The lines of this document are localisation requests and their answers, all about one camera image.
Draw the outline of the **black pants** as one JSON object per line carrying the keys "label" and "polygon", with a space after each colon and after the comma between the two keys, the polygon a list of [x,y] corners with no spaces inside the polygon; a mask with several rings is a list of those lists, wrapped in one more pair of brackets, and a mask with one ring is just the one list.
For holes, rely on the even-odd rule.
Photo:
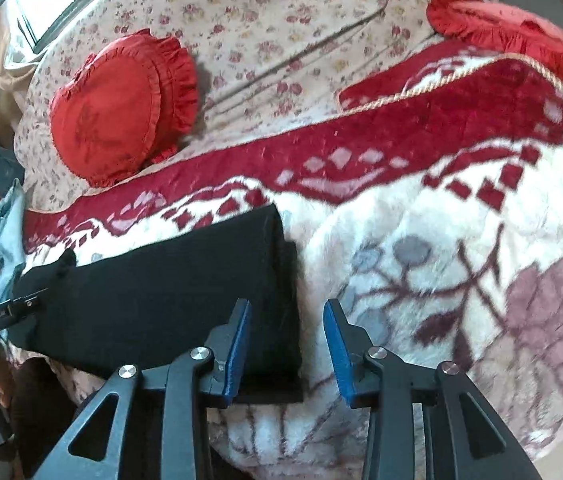
{"label": "black pants", "polygon": [[237,400],[295,403],[303,398],[296,281],[297,248],[270,205],[85,266],[67,249],[18,280],[15,295],[37,292],[42,306],[8,336],[104,377],[122,364],[171,363],[246,299],[250,344]]}

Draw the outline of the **light blue fleece jacket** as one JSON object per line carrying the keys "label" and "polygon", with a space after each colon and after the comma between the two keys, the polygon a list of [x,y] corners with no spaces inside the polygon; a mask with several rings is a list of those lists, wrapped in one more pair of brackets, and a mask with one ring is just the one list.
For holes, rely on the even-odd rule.
{"label": "light blue fleece jacket", "polygon": [[24,189],[18,179],[0,200],[0,303],[24,268]]}

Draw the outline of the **red heart pillow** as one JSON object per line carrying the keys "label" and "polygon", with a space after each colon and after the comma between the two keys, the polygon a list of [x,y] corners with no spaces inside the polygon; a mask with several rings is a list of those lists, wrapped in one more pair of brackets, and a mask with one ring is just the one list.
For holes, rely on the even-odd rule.
{"label": "red heart pillow", "polygon": [[190,52],[142,29],[90,55],[55,92],[50,133],[76,177],[108,188],[176,153],[198,105]]}

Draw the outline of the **red white plush blanket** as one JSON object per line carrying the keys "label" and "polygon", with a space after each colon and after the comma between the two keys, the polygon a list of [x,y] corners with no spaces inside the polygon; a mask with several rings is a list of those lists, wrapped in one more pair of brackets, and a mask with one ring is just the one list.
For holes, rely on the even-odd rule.
{"label": "red white plush blanket", "polygon": [[176,157],[24,218],[28,266],[82,264],[265,205],[298,248],[304,399],[211,416],[258,479],[356,479],[367,416],[339,399],[321,309],[403,360],[456,362],[546,479],[563,479],[563,81],[435,44],[344,90],[329,120]]}

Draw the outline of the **floral quilt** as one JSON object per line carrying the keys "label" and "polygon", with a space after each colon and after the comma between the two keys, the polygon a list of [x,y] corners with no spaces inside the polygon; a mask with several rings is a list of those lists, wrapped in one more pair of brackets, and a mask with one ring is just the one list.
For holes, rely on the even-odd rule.
{"label": "floral quilt", "polygon": [[428,41],[430,0],[96,0],[46,51],[15,133],[27,204],[67,208],[88,184],[61,161],[50,99],[86,57],[149,29],[190,50],[198,122],[181,158],[298,127],[335,111],[349,84],[395,65]]}

